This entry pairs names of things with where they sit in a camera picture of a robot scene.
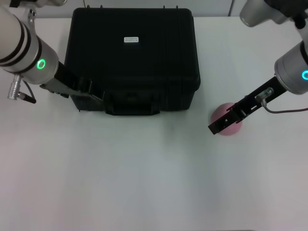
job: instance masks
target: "pink ball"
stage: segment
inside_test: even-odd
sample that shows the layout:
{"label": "pink ball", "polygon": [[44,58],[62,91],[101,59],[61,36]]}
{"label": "pink ball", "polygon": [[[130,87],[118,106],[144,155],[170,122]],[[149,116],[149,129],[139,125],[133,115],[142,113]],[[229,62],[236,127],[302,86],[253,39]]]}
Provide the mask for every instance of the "pink ball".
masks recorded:
{"label": "pink ball", "polygon": [[[211,123],[214,123],[217,119],[219,119],[220,117],[222,117],[224,114],[226,114],[228,111],[227,109],[229,109],[230,107],[232,107],[234,105],[234,103],[224,103],[221,106],[219,106],[212,114],[211,116]],[[223,131],[220,132],[220,135],[223,136],[231,136],[235,133],[237,133],[242,126],[242,121],[238,124],[234,123],[232,125],[230,125],[229,127],[227,127],[226,129],[224,129]]]}

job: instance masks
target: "white tabletop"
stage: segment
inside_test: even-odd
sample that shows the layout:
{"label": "white tabletop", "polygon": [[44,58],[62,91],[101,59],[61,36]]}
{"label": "white tabletop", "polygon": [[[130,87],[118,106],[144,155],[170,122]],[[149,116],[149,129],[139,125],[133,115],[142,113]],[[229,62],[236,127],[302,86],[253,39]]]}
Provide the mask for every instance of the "white tabletop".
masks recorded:
{"label": "white tabletop", "polygon": [[[62,62],[70,22],[36,24]],[[195,31],[202,83],[185,112],[79,113],[38,86],[36,105],[12,102],[1,72],[1,231],[308,229],[308,113],[259,109],[231,137],[207,128],[217,106],[273,77],[300,41],[294,26],[195,18]],[[285,93],[269,108],[307,107],[307,97]]]}

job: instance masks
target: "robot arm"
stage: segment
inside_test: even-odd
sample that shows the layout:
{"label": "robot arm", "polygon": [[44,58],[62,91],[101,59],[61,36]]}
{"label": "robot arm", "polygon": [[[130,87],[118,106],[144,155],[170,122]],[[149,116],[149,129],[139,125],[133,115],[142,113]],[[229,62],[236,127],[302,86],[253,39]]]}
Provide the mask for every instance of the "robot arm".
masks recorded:
{"label": "robot arm", "polygon": [[[1,6],[1,3],[26,7],[24,17],[18,19]],[[56,52],[36,35],[35,7],[61,6],[65,3],[66,0],[0,0],[0,67],[14,74],[9,99],[36,102],[19,91],[21,81],[25,81],[39,84],[41,88],[65,98],[76,95],[102,100],[101,92],[96,91],[91,82],[68,71],[59,62]]]}
{"label": "robot arm", "polygon": [[240,14],[245,25],[254,27],[267,20],[273,20],[277,24],[292,20],[303,41],[276,61],[275,76],[271,80],[245,96],[229,108],[224,116],[208,126],[213,134],[221,132],[233,123],[241,122],[260,107],[267,109],[267,103],[286,91],[298,95],[308,91],[308,16],[305,13],[306,9],[308,9],[308,0],[248,0],[246,2]]}

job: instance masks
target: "black cable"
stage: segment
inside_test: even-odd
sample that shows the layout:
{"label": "black cable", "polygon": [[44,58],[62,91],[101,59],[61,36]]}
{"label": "black cable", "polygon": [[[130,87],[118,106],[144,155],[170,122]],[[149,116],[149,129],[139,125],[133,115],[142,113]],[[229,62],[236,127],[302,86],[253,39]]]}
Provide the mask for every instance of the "black cable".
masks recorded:
{"label": "black cable", "polygon": [[234,6],[234,0],[232,0],[232,2],[231,2],[231,6],[230,6],[228,17],[231,16],[231,13],[232,13],[232,10],[233,10],[233,6]]}
{"label": "black cable", "polygon": [[272,111],[270,109],[268,109],[267,106],[263,106],[264,109],[266,111],[268,111],[269,113],[272,113],[272,114],[282,114],[282,113],[292,113],[292,112],[305,112],[305,111],[308,111],[308,108],[304,108],[304,109],[298,109],[298,110],[286,110],[286,111]]}
{"label": "black cable", "polygon": [[30,94],[31,94],[31,97],[32,97],[33,99],[35,99],[34,94],[33,94],[33,91],[32,91],[32,89],[30,88],[29,84],[28,84],[26,81],[24,81],[24,80],[23,80],[23,82],[24,82],[24,84],[26,85],[26,87],[28,88],[28,90],[29,90],[29,92],[30,92]]}

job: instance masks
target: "black plastic case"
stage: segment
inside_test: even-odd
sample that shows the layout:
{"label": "black plastic case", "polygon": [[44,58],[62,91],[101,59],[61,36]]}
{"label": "black plastic case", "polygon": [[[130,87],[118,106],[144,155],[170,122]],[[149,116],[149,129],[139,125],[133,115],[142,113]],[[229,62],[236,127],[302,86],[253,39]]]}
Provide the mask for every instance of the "black plastic case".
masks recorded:
{"label": "black plastic case", "polygon": [[72,96],[79,110],[111,115],[186,110],[200,86],[192,13],[78,8],[65,65],[103,92],[103,103]]}

